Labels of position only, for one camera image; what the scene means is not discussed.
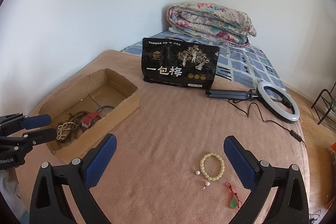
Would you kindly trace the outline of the white gloved hand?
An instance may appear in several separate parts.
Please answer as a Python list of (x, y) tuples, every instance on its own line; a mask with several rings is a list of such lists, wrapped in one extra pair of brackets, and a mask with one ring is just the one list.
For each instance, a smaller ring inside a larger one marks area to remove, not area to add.
[(20, 223), (29, 223), (29, 211), (19, 197), (15, 169), (1, 170), (1, 193)]

